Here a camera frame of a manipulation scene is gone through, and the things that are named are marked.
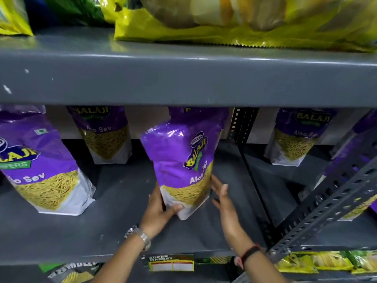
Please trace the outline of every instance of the gray metal shelf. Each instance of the gray metal shelf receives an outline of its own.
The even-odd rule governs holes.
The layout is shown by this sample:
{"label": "gray metal shelf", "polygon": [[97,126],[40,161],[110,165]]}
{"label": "gray metal shelf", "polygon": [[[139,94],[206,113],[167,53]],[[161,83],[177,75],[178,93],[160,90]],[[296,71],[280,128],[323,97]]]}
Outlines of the gray metal shelf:
{"label": "gray metal shelf", "polygon": [[[49,272],[42,273],[36,265],[0,266],[2,282],[41,283],[45,282]],[[194,272],[150,272],[137,261],[127,280],[128,283],[227,283],[229,276],[224,265],[195,265]]]}
{"label": "gray metal shelf", "polygon": [[[96,201],[78,217],[38,214],[10,187],[0,186],[0,265],[43,262],[103,262],[123,241],[125,232],[137,224],[155,185],[153,164],[139,141],[125,165],[92,164],[81,140],[67,146],[82,170],[96,184]],[[240,222],[255,242],[266,247],[256,214],[249,204],[253,184],[238,148],[220,142],[214,173],[227,182]],[[189,253],[198,257],[233,255],[225,241],[219,211],[205,202],[186,221],[173,218],[153,240],[150,254]]]}
{"label": "gray metal shelf", "polygon": [[0,38],[0,102],[377,107],[377,55],[142,44],[113,29]]}
{"label": "gray metal shelf", "polygon": [[373,212],[364,212],[353,221],[336,221],[324,226],[309,238],[301,249],[314,251],[375,250],[377,249],[377,220]]}
{"label": "gray metal shelf", "polygon": [[[299,167],[276,166],[263,158],[264,147],[248,144],[242,150],[271,221],[277,227],[298,206],[288,187],[314,185],[328,158],[324,147],[314,147]],[[353,221],[334,221],[291,251],[377,249],[377,220],[373,216],[373,212],[365,212]]]}
{"label": "gray metal shelf", "polygon": [[320,271],[319,274],[284,273],[290,282],[360,282],[376,280],[376,273],[354,275],[347,271]]}
{"label": "gray metal shelf", "polygon": [[263,157],[265,147],[263,144],[247,144],[242,146],[242,151],[271,221],[277,227],[298,205],[298,198],[294,198],[288,187],[314,185],[328,158],[320,148],[314,147],[299,167],[271,165]]}

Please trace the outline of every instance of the silver watch strap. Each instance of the silver watch strap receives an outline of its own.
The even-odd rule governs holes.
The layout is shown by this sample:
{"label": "silver watch strap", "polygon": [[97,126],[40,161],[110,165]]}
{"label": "silver watch strap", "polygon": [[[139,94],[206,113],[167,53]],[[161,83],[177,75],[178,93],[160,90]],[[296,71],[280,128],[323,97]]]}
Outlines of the silver watch strap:
{"label": "silver watch strap", "polygon": [[141,239],[144,241],[144,249],[143,250],[148,250],[150,248],[151,242],[148,236],[145,234],[144,231],[142,231],[140,228],[138,228],[136,225],[131,227],[126,234],[124,235],[125,238],[127,238],[130,234],[135,233],[141,237]]}

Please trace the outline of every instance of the left hand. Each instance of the left hand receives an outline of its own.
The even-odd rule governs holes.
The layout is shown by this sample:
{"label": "left hand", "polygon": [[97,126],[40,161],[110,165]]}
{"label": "left hand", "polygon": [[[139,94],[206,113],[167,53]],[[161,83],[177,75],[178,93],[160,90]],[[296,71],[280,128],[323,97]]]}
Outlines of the left hand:
{"label": "left hand", "polygon": [[181,204],[175,204],[167,211],[163,211],[163,199],[160,187],[156,182],[152,195],[149,196],[147,209],[140,222],[140,229],[151,240],[165,227],[169,219],[183,209]]}

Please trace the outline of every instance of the black wristband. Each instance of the black wristband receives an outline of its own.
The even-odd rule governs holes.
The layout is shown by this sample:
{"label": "black wristband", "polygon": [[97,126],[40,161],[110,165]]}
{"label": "black wristband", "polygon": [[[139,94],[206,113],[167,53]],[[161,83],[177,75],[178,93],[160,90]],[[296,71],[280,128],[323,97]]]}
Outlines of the black wristband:
{"label": "black wristband", "polygon": [[245,254],[241,257],[242,265],[245,268],[245,262],[246,260],[252,256],[255,252],[261,251],[261,248],[257,245],[250,248],[248,251],[245,252]]}

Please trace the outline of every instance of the price tag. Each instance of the price tag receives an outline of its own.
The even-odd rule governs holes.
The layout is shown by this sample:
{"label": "price tag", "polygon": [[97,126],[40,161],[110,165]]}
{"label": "price tag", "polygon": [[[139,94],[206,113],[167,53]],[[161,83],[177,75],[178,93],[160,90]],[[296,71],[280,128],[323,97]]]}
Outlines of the price tag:
{"label": "price tag", "polygon": [[194,271],[193,254],[166,254],[148,257],[149,269],[156,271]]}

